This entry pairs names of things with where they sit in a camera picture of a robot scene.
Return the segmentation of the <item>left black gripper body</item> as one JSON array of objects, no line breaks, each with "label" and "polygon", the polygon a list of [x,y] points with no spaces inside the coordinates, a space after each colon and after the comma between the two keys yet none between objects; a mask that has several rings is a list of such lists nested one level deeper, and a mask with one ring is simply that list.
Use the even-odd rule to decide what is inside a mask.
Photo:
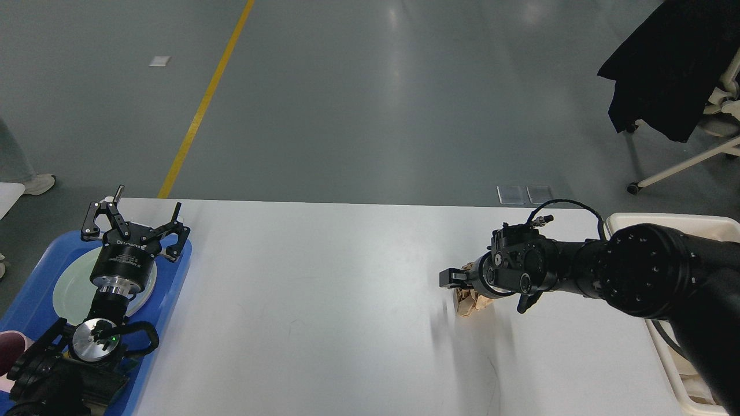
[{"label": "left black gripper body", "polygon": [[115,229],[103,234],[101,252],[90,274],[90,282],[100,292],[137,295],[150,284],[161,242],[153,237],[141,240],[133,231],[128,236],[124,239]]}]

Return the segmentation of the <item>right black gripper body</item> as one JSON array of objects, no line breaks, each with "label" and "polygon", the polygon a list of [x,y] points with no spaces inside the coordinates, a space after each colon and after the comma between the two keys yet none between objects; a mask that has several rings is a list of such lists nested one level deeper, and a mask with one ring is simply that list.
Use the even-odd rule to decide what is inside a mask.
[{"label": "right black gripper body", "polygon": [[489,299],[500,299],[515,294],[511,290],[494,286],[491,253],[485,253],[471,263],[469,268],[469,284],[476,293]]}]

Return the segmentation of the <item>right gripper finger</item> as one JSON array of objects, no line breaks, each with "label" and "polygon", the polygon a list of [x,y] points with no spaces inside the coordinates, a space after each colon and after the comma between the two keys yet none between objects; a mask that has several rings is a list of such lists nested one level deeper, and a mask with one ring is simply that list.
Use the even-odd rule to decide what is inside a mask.
[{"label": "right gripper finger", "polygon": [[469,270],[448,268],[439,272],[439,287],[447,289],[473,289]]}]

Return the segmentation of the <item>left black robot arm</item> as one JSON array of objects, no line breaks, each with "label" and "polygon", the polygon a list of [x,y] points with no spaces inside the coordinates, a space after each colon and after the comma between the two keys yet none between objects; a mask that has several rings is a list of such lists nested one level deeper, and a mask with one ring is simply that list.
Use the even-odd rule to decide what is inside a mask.
[{"label": "left black robot arm", "polygon": [[2,349],[4,415],[130,415],[188,271],[181,203],[161,226],[128,221],[123,187],[47,248],[2,318],[30,339]]}]

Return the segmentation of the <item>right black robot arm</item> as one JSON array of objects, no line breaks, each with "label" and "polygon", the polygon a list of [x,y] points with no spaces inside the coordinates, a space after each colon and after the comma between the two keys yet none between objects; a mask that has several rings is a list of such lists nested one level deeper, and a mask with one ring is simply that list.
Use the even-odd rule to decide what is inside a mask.
[{"label": "right black robot arm", "polygon": [[685,358],[730,415],[739,408],[739,248],[664,225],[640,223],[611,237],[600,214],[597,239],[558,242],[539,229],[553,221],[537,206],[521,224],[504,223],[486,252],[439,274],[439,286],[488,299],[520,295],[525,313],[545,292],[604,300],[636,318],[671,324]]}]

